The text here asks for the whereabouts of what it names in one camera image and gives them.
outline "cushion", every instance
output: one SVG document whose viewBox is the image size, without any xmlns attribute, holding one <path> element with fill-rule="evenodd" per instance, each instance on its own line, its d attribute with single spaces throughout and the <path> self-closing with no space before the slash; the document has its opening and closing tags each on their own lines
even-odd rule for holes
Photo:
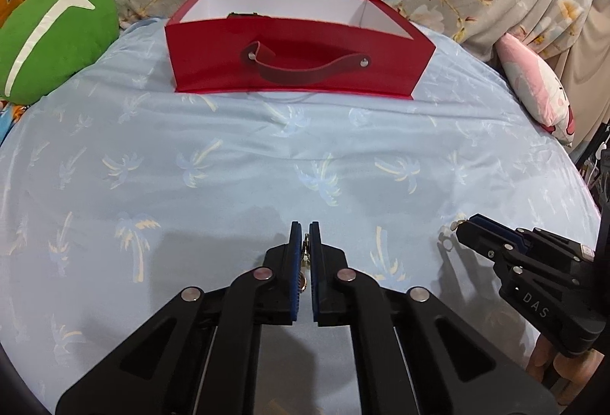
<svg viewBox="0 0 610 415">
<path fill-rule="evenodd" d="M 33 104 L 117 37 L 114 0 L 25 0 L 0 28 L 0 98 Z"/>
<path fill-rule="evenodd" d="M 510 86 L 531 116 L 563 145 L 574 139 L 574 116 L 550 66 L 510 34 L 495 44 Z"/>
</svg>

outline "finger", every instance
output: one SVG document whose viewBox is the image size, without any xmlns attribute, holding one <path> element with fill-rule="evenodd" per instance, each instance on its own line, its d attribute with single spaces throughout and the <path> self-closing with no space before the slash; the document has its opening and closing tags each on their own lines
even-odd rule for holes
<svg viewBox="0 0 610 415">
<path fill-rule="evenodd" d="M 553 347 L 553 344 L 551 344 L 547 338 L 540 335 L 538 341 L 536 341 L 536 347 L 534 348 L 534 351 L 532 351 L 531 361 L 534 366 L 542 367 L 549 363 L 555 354 L 556 350 Z"/>
<path fill-rule="evenodd" d="M 553 365 L 557 373 L 577 386 L 584 386 L 596 373 L 604 356 L 595 350 L 587 351 L 578 358 L 565 358 L 562 354 L 555 357 Z"/>
<path fill-rule="evenodd" d="M 551 362 L 555 355 L 553 345 L 544 336 L 539 336 L 536 347 L 530 356 L 526 372 L 538 382 L 544 378 L 545 366 Z"/>
<path fill-rule="evenodd" d="M 565 389 L 557 396 L 557 404 L 562 407 L 566 407 L 576 399 L 576 396 L 584 389 L 584 384 L 578 385 L 575 383 L 569 383 Z"/>
</svg>

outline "light blue bedsheet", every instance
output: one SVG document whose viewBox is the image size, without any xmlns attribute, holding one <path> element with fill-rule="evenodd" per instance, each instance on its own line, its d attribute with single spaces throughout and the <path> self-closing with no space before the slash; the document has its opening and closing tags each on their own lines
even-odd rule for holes
<svg viewBox="0 0 610 415">
<path fill-rule="evenodd" d="M 154 23 L 32 107 L 0 150 L 0 340 L 51 412 L 179 290 L 227 286 L 293 220 L 319 220 L 383 286 L 429 287 L 522 362 L 535 331 L 447 226 L 480 212 L 594 246 L 599 216 L 501 78 L 430 37 L 414 101 L 201 96 L 173 93 Z M 296 326 L 263 331 L 257 387 L 257 414 L 359 413 L 348 330 L 312 323 L 309 290 Z"/>
</svg>

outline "metal screw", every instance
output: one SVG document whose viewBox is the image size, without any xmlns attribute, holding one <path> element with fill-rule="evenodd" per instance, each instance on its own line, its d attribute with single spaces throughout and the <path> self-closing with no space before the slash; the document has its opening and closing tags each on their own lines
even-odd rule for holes
<svg viewBox="0 0 610 415">
<path fill-rule="evenodd" d="M 354 271 L 354 269 L 341 269 L 339 272 L 337 272 L 337 277 L 339 280 L 349 283 L 350 281 L 356 279 L 356 271 Z"/>
<path fill-rule="evenodd" d="M 196 287 L 187 287 L 182 290 L 180 296 L 184 301 L 197 301 L 201 296 L 201 291 Z"/>
<path fill-rule="evenodd" d="M 266 281 L 268 279 L 271 279 L 271 277 L 273 277 L 273 271 L 269 268 L 258 268 L 258 269 L 254 269 L 254 278 L 258 279 L 259 281 Z"/>
<path fill-rule="evenodd" d="M 430 292 L 424 287 L 414 287 L 409 292 L 409 296 L 411 296 L 411 299 L 423 303 L 424 301 L 428 301 L 428 298 L 430 298 Z"/>
</svg>

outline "green pillow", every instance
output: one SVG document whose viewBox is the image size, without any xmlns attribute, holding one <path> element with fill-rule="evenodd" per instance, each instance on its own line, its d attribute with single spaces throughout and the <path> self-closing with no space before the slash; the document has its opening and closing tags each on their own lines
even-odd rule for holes
<svg viewBox="0 0 610 415">
<path fill-rule="evenodd" d="M 117 38 L 114 0 L 25 0 L 0 28 L 0 98 L 37 102 Z"/>
</svg>

